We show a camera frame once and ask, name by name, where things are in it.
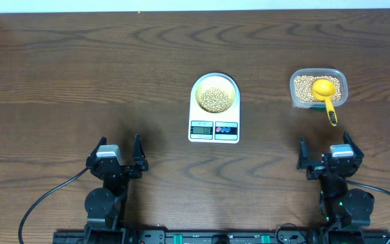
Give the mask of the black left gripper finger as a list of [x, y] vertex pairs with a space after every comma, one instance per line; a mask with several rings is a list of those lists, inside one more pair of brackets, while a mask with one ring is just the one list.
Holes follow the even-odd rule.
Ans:
[[107, 138], [105, 136], [101, 137], [97, 146], [93, 149], [93, 151], [88, 156], [88, 159], [102, 158], [102, 156], [98, 155], [98, 150], [100, 149], [100, 146], [103, 146], [103, 145], [107, 145]]
[[147, 166], [147, 158], [144, 154], [142, 144], [141, 144], [141, 137], [139, 134], [135, 135], [135, 143], [133, 146], [133, 153], [132, 157], [133, 161], [138, 166]]

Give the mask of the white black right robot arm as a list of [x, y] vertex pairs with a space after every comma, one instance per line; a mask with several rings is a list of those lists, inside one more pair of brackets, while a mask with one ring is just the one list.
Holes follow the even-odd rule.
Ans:
[[309, 158], [303, 136], [299, 145], [297, 169], [304, 169], [308, 180], [320, 182], [320, 212], [327, 220], [325, 226], [314, 232], [314, 237], [319, 242], [329, 243], [341, 232], [347, 239], [356, 231], [362, 239], [362, 228], [370, 225], [374, 196], [365, 190], [349, 189], [347, 178], [357, 172], [364, 153], [347, 132], [343, 134], [343, 143], [330, 146], [330, 152], [323, 154], [319, 161]]

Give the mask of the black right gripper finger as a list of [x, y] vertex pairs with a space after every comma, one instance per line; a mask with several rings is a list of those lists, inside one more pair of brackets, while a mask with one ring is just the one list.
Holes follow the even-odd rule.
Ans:
[[349, 133], [347, 131], [345, 131], [344, 134], [343, 134], [343, 141], [344, 141], [345, 144], [350, 145], [350, 147], [352, 148], [356, 158], [363, 158], [364, 157], [363, 152], [354, 143], [354, 141], [351, 139], [351, 136], [349, 135]]
[[299, 162], [309, 161], [309, 153], [307, 149], [307, 143], [304, 136], [300, 137], [300, 153], [299, 153]]

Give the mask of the yellow measuring scoop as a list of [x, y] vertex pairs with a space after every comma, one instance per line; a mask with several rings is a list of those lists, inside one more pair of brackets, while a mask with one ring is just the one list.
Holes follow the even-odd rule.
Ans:
[[337, 114], [334, 110], [334, 106], [331, 98], [336, 91], [335, 85], [326, 79], [316, 80], [311, 88], [312, 96], [319, 101], [325, 103], [328, 120], [332, 126], [337, 126]]

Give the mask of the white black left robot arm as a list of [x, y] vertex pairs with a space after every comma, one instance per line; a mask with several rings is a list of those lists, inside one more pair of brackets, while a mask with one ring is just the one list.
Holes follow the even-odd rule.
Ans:
[[92, 190], [85, 198], [87, 224], [84, 243], [124, 243], [124, 218], [129, 183], [140, 179], [148, 171], [148, 160], [141, 145], [140, 135], [135, 136], [132, 164], [125, 165], [116, 144], [108, 144], [102, 137], [87, 157], [86, 168], [103, 182], [102, 187]]

